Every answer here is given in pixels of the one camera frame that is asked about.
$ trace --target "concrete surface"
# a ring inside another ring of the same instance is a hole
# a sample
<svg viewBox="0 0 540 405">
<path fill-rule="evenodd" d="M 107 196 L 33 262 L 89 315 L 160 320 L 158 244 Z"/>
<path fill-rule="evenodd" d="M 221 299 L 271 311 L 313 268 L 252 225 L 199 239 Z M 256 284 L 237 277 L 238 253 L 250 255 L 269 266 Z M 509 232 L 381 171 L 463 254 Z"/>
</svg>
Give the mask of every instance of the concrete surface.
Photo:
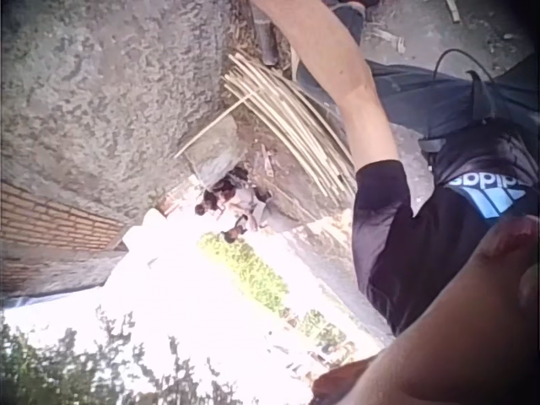
<svg viewBox="0 0 540 405">
<path fill-rule="evenodd" d="M 2 12 L 2 177 L 129 224 L 191 174 L 218 109 L 229 4 L 19 0 Z"/>
</svg>

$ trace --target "group of people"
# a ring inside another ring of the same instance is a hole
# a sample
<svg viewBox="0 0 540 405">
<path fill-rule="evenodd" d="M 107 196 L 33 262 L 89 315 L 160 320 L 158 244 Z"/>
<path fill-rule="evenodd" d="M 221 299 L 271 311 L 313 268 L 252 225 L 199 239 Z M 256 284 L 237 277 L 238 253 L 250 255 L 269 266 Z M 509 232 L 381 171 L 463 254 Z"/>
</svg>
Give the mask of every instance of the group of people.
<svg viewBox="0 0 540 405">
<path fill-rule="evenodd" d="M 247 170 L 236 166 L 227 175 L 205 190 L 202 201 L 195 206 L 195 214 L 218 213 L 218 218 L 225 212 L 231 212 L 235 224 L 222 232 L 227 243 L 234 243 L 245 232 L 257 231 L 263 226 L 266 203 L 270 194 L 262 194 L 249 185 Z"/>
<path fill-rule="evenodd" d="M 361 2 L 252 1 L 343 121 L 358 286 L 396 337 L 321 376 L 312 403 L 540 403 L 537 55 L 489 83 L 386 66 L 363 57 Z M 434 177 L 418 213 L 390 122 L 420 133 Z"/>
</svg>

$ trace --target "black t-shirt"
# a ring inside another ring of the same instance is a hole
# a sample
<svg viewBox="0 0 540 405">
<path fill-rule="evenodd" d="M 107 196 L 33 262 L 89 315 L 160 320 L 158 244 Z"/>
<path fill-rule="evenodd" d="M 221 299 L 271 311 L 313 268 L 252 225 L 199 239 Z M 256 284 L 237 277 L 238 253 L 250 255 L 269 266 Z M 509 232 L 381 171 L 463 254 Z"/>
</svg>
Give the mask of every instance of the black t-shirt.
<svg viewBox="0 0 540 405">
<path fill-rule="evenodd" d="M 424 313 L 501 215 L 538 215 L 537 167 L 521 140 L 501 127 L 476 133 L 486 129 L 490 139 L 469 143 L 466 152 L 460 153 L 459 140 L 443 148 L 434 167 L 435 191 L 415 216 L 400 162 L 366 165 L 356 175 L 359 288 L 395 335 Z"/>
</svg>

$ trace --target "wooden stick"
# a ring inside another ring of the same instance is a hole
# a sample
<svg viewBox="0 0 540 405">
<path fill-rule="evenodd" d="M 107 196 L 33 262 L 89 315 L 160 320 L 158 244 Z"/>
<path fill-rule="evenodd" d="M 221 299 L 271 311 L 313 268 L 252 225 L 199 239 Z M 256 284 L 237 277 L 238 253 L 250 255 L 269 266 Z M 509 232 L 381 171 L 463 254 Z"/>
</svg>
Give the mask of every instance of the wooden stick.
<svg viewBox="0 0 540 405">
<path fill-rule="evenodd" d="M 448 6 L 452 14 L 452 21 L 454 23 L 461 22 L 462 18 L 459 15 L 459 10 L 457 9 L 456 2 L 454 0 L 446 0 L 446 5 Z"/>
<path fill-rule="evenodd" d="M 244 97 L 236 101 L 231 107 L 229 107 L 227 110 L 221 113 L 215 120 L 210 122 L 200 133 L 198 133 L 189 141 L 187 141 L 187 143 L 178 152 L 176 152 L 174 159 L 176 159 L 178 156 L 183 154 L 186 151 L 186 149 L 192 146 L 202 135 L 204 135 L 206 132 L 212 129 L 218 122 L 223 120 L 225 116 L 227 116 L 232 110 L 234 110 L 236 107 L 244 103 L 247 99 L 249 99 L 252 96 L 253 96 L 253 93 L 246 94 Z"/>
</svg>

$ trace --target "debris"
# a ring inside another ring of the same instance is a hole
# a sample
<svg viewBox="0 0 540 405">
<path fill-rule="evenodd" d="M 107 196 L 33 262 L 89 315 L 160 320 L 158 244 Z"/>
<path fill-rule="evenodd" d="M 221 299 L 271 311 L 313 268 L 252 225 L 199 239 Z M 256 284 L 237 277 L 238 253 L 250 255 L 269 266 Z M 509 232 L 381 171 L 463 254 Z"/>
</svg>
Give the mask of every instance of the debris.
<svg viewBox="0 0 540 405">
<path fill-rule="evenodd" d="M 268 177 L 273 177 L 273 167 L 270 157 L 268 156 L 267 147 L 264 143 L 261 143 L 262 158 L 264 160 L 264 171 L 266 171 Z"/>
<path fill-rule="evenodd" d="M 387 31 L 381 30 L 380 28 L 373 27 L 371 33 L 379 38 L 388 41 L 397 49 L 398 53 L 405 53 L 405 39 L 402 36 L 395 36 Z"/>
<path fill-rule="evenodd" d="M 462 19 L 459 16 L 459 11 L 457 10 L 456 2 L 454 0 L 446 0 L 446 5 L 448 6 L 452 14 L 452 21 L 454 21 L 454 23 L 461 23 Z"/>
<path fill-rule="evenodd" d="M 405 39 L 402 36 L 397 40 L 397 53 L 401 55 L 405 53 Z"/>
<path fill-rule="evenodd" d="M 336 204 L 343 194 L 353 197 L 352 156 L 297 85 L 240 53 L 229 59 L 233 67 L 224 75 L 225 88 L 285 144 L 325 197 Z"/>
<path fill-rule="evenodd" d="M 232 110 L 234 110 L 236 107 L 238 107 L 240 104 L 244 104 L 250 97 L 252 97 L 255 93 L 248 93 L 244 95 L 242 98 L 240 98 L 238 101 L 236 101 L 231 107 L 229 107 L 227 110 L 222 112 L 215 120 L 210 122 L 200 133 L 195 135 L 193 138 L 191 138 L 189 141 L 186 142 L 182 148 L 176 152 L 174 159 L 178 158 L 181 154 L 183 154 L 186 149 L 188 149 L 190 146 L 192 146 L 195 141 L 197 141 L 202 135 L 204 135 L 206 132 L 208 132 L 210 129 L 212 129 L 218 122 L 223 120 Z"/>
</svg>

